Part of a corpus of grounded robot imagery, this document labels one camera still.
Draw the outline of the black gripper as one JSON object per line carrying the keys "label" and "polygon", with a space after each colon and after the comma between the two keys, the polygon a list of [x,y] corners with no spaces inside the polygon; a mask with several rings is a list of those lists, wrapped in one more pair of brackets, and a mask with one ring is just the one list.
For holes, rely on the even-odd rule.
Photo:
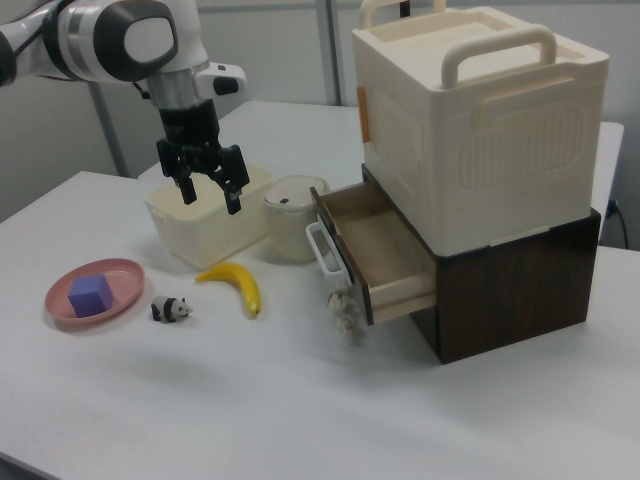
{"label": "black gripper", "polygon": [[224,192],[227,212],[241,210],[249,175],[238,145],[224,147],[212,100],[186,109],[160,109],[165,137],[157,142],[162,172],[174,180],[185,205],[197,200],[191,175],[202,174]]}

